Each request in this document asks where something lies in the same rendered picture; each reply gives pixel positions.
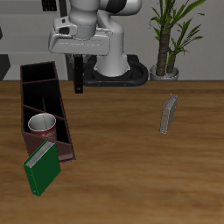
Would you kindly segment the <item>green book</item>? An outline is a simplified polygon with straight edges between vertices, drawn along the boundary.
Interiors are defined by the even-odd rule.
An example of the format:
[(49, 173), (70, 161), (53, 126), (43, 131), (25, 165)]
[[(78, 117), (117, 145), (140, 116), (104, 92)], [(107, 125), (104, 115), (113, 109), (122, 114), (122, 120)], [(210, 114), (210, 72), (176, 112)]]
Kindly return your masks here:
[(56, 143), (46, 139), (23, 166), (31, 192), (39, 197), (60, 173)]

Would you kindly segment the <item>green pot plant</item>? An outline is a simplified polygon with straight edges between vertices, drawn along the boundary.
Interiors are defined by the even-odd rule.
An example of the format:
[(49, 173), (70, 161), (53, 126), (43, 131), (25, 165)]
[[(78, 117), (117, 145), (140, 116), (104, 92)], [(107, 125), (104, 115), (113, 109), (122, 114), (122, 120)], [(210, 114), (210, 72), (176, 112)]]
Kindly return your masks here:
[(159, 10), (153, 8), (156, 16), (150, 20), (155, 21), (158, 28), (154, 27), (157, 34), (155, 39), (159, 42), (157, 64), (150, 69), (151, 81), (176, 81), (179, 70), (174, 66), (179, 53), (187, 53), (185, 47), (194, 40), (202, 39), (197, 36), (200, 24), (195, 26), (189, 33), (187, 29), (192, 22), (190, 18), (183, 24), (179, 24), (184, 16), (196, 7), (202, 5), (206, 0), (195, 0), (186, 2), (179, 8), (175, 8), (176, 0), (159, 0)]

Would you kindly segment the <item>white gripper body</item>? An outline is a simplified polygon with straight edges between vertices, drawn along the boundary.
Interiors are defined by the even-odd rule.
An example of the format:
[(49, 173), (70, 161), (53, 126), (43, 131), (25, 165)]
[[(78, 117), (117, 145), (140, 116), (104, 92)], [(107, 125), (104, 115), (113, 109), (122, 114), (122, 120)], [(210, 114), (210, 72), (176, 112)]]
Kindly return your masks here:
[(112, 31), (97, 28), (90, 39), (72, 38), (71, 35), (58, 34), (51, 30), (48, 49), (51, 53), (107, 55), (110, 49)]

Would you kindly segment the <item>grey book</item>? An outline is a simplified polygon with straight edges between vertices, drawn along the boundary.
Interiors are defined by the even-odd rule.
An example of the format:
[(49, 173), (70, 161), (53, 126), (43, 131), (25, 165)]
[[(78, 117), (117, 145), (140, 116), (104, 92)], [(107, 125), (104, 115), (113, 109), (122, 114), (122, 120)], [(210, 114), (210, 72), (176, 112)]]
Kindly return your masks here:
[(178, 97), (176, 95), (170, 94), (170, 96), (168, 97), (163, 106), (160, 129), (159, 129), (159, 131), (163, 134), (167, 133), (168, 129), (172, 124), (177, 106), (177, 100)]

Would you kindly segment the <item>red mug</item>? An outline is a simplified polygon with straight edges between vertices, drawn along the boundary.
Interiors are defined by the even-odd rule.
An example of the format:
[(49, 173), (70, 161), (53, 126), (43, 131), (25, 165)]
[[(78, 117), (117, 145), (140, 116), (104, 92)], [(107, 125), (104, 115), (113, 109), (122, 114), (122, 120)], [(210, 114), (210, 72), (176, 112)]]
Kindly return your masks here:
[(34, 115), (28, 122), (28, 127), (32, 134), (57, 139), (56, 118), (48, 113)]

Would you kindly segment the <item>dark brown desk caddy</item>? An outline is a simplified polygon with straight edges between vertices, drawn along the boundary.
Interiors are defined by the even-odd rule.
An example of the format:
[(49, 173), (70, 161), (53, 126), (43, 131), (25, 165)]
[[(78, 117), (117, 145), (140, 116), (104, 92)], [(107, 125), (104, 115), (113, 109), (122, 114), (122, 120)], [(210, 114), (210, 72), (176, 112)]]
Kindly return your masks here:
[(33, 116), (46, 112), (56, 118), (57, 140), (55, 143), (59, 162), (74, 161), (74, 148), (67, 125), (55, 62), (22, 65), (20, 83), (21, 132), (28, 155), (31, 155), (46, 140), (44, 136), (31, 133), (28, 121)]

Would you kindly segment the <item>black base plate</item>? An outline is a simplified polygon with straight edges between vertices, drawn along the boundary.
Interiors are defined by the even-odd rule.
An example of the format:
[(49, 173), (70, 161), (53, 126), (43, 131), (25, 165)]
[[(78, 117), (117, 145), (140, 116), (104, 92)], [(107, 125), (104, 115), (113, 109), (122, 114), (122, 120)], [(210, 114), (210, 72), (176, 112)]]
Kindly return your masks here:
[(128, 54), (130, 70), (120, 77), (106, 77), (94, 70), (96, 57), (93, 55), (83, 64), (83, 85), (87, 87), (138, 87), (149, 77), (148, 69), (139, 62), (135, 54)]

